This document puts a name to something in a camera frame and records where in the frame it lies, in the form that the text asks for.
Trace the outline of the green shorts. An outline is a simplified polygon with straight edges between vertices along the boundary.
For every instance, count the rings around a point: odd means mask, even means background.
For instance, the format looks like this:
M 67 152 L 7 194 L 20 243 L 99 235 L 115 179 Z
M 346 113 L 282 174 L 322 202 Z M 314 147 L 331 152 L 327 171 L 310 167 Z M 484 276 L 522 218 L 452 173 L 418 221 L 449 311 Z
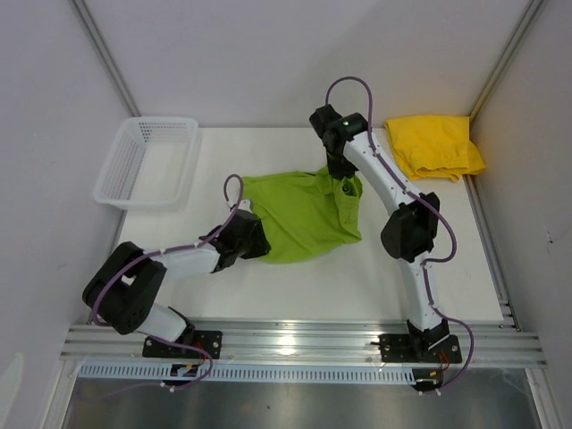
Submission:
M 334 179 L 325 166 L 316 172 L 245 177 L 244 198 L 261 219 L 270 264 L 319 257 L 362 240 L 358 228 L 363 184 L 357 176 Z

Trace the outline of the yellow shorts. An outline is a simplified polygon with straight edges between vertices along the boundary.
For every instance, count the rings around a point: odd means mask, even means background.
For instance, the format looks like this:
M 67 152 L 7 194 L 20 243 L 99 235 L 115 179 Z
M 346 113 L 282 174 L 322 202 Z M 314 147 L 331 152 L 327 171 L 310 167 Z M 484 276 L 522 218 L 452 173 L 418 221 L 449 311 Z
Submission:
M 460 181 L 478 175 L 485 162 L 470 140 L 467 116 L 413 115 L 384 123 L 396 165 L 408 179 Z

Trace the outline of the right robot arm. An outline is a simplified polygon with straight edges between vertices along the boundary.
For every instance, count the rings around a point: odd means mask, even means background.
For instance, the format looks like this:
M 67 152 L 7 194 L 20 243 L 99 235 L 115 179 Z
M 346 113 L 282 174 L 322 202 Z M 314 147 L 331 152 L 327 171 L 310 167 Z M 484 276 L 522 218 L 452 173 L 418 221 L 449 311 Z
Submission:
M 360 172 L 382 200 L 389 219 L 380 239 L 386 253 L 400 267 L 408 298 L 407 333 L 386 333 L 375 341 L 384 363 L 459 364 L 458 337 L 436 311 L 436 297 L 428 281 L 438 229 L 440 200 L 423 193 L 398 171 L 362 114 L 341 116 L 331 105 L 309 117 L 322 141 L 330 175 L 349 178 Z

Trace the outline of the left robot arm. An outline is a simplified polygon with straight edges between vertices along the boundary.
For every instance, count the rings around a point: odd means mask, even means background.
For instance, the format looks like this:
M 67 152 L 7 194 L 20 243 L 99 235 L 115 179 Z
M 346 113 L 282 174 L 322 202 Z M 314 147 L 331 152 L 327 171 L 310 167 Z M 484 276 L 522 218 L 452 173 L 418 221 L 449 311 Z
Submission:
M 156 303 L 165 282 L 219 273 L 237 259 L 267 255 L 271 245 L 260 218 L 238 209 L 199 243 L 146 253 L 131 241 L 120 244 L 82 293 L 92 317 L 120 335 L 146 336 L 145 358 L 218 358 L 219 333 L 197 332 L 181 312 Z

